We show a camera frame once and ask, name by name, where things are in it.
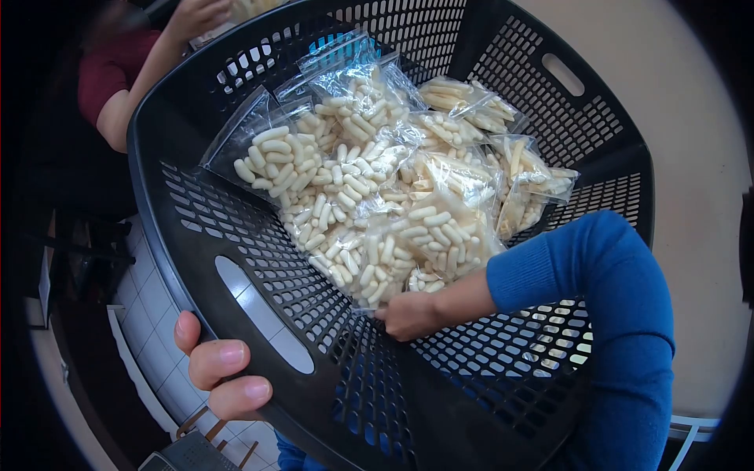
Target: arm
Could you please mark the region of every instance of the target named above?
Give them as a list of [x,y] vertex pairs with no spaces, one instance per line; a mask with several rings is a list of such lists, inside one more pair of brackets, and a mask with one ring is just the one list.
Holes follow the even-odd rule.
[[[434,324],[419,334],[578,295],[593,327],[593,397],[553,466],[656,469],[670,425],[673,312],[660,267],[616,213],[589,214],[534,237],[492,258],[486,271],[429,295],[427,322]],[[380,316],[388,333],[408,340],[405,328],[391,326],[394,300]]]
[[146,93],[181,61],[187,43],[228,19],[231,0],[182,0],[149,51],[130,90],[111,96],[97,116],[97,130],[110,147],[125,153],[131,115]]

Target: basket handle hole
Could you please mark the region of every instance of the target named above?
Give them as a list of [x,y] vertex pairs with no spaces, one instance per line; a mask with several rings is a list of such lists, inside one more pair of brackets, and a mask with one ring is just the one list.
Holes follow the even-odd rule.
[[558,56],[550,53],[543,55],[542,65],[571,95],[581,96],[584,94],[584,82],[579,80],[576,74]]

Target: hand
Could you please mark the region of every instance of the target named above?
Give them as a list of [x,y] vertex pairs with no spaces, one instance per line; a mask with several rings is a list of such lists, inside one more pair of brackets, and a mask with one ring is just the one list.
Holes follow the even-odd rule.
[[254,411],[272,397],[272,386],[261,376],[243,376],[221,382],[249,364],[251,352],[240,340],[213,340],[197,345],[199,319],[187,310],[178,316],[173,336],[189,357],[188,376],[197,388],[210,391],[209,406],[224,421],[254,421]]
[[222,25],[230,16],[232,0],[182,0],[163,34],[188,42]]
[[375,318],[384,320],[385,331],[398,341],[426,337],[445,327],[435,298],[434,293],[404,292],[378,309]]

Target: fingernail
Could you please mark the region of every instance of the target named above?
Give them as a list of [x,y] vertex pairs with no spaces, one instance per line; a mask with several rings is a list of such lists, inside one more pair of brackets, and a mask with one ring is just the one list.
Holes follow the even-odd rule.
[[233,341],[220,349],[220,361],[226,365],[235,365],[244,359],[244,344]]
[[178,322],[176,322],[176,334],[179,337],[183,337],[183,335],[185,334],[185,330],[183,326],[181,326],[181,316],[178,316]]
[[270,382],[264,378],[251,377],[246,383],[245,392],[249,399],[267,399],[270,395]]

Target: person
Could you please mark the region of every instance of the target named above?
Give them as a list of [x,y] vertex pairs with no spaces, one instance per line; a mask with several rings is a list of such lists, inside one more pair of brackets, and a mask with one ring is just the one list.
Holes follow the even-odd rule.
[[136,106],[181,62],[191,39],[230,17],[231,0],[182,0],[162,33],[121,25],[124,8],[118,4],[125,2],[107,9],[82,45],[78,106],[114,150],[126,153],[126,132]]
[[[398,295],[375,317],[389,335],[410,341],[496,312],[577,296],[584,297],[592,323],[592,397],[547,469],[657,469],[670,426],[673,309],[659,265],[617,213],[587,214],[533,237],[438,292]],[[273,394],[269,381],[220,382],[248,366],[249,347],[239,340],[196,345],[199,330],[197,318],[183,311],[174,334],[190,357],[192,381],[211,391],[209,406],[218,417],[255,417]],[[278,447],[283,471],[324,469],[281,436]]]

